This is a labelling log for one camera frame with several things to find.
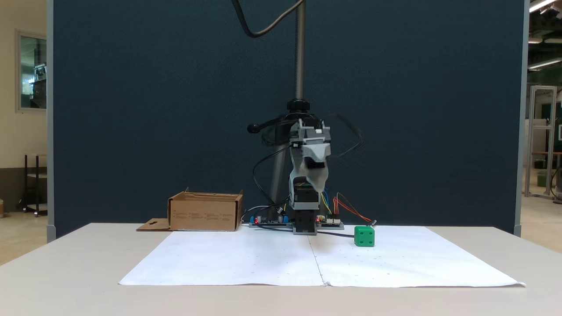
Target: yellow wire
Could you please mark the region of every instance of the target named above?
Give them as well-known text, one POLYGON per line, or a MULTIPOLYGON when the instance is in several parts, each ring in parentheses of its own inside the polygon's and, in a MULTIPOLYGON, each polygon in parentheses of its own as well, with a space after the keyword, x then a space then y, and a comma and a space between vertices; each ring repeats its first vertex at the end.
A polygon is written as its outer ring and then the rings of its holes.
POLYGON ((325 205, 326 208, 328 209, 328 214, 331 214, 331 213, 332 213, 332 210, 328 207, 328 203, 326 202, 326 198, 324 197, 323 194, 320 194, 320 195, 322 195, 322 202, 324 202, 324 205, 325 205))

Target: green cube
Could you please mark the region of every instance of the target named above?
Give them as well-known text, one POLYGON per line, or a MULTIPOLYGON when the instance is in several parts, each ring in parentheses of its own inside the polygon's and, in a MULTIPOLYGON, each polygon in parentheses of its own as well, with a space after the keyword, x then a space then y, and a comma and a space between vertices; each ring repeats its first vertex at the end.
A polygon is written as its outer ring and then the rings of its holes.
POLYGON ((356 226, 353 237, 357 247, 375 246, 375 230, 371 226, 356 226))

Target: metal rack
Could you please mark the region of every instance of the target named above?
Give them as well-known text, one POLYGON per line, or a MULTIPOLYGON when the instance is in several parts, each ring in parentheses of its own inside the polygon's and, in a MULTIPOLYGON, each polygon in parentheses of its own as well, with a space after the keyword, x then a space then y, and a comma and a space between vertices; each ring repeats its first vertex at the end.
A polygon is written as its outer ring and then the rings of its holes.
POLYGON ((542 197, 547 199, 553 199, 554 197, 550 194, 550 179, 552 177, 552 157, 554 151, 554 134, 555 134, 555 109, 556 109, 556 93, 557 89, 553 86, 548 85, 533 85, 531 86, 531 95, 529 98, 529 139, 528 139, 528 146, 527 146, 527 170, 525 172, 525 191, 523 194, 525 197, 535 196, 535 197, 542 197), (551 106, 550 106, 550 123, 541 126, 534 124, 534 106, 535 106, 535 94, 538 90, 546 90, 552 92, 552 99, 551 99, 551 106), (545 152, 547 156, 547 169, 546 169, 546 190, 543 194, 540 193, 530 193, 529 186, 530 186, 530 178, 531 178, 531 168, 533 163, 533 131, 535 129, 545 129, 549 131, 549 150, 545 152))
POLYGON ((30 209, 34 210, 35 217, 39 217, 39 212, 47 211, 47 203, 39 203, 39 180, 47 179, 46 173, 39 172, 39 157, 46 157, 44 154, 35 155, 25 155, 25 192, 24 192, 24 213, 27 213, 30 209), (29 173, 28 171, 28 156, 35 156, 35 173, 29 173), (35 204, 28 204, 28 178, 35 178, 35 204))

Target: open cardboard box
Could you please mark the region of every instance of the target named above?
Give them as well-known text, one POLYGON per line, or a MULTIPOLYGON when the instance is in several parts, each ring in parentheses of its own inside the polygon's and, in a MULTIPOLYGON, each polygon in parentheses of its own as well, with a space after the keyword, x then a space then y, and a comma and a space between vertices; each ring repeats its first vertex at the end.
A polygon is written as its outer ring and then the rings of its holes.
POLYGON ((137 231, 226 231, 240 225, 240 194, 195 193, 189 188, 168 199, 168 218, 153 218, 137 231))

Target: paper sheet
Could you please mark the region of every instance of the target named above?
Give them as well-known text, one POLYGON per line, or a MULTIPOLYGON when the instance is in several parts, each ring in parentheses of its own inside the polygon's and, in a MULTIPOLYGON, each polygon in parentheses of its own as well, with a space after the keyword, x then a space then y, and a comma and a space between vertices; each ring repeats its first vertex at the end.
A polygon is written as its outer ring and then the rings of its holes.
MULTIPOLYGON (((353 234, 353 226, 344 232, 353 234)), ((378 226, 376 247, 353 238, 240 227, 173 232, 122 285, 506 286, 518 282, 425 227, 378 226)))
POLYGON ((173 232, 119 283, 323 285, 306 236, 247 227, 173 232))
MULTIPOLYGON (((353 227, 346 227, 353 234, 353 227)), ((425 227, 378 226, 375 247, 324 234, 310 242, 324 281, 332 286, 491 287, 518 282, 425 227)))

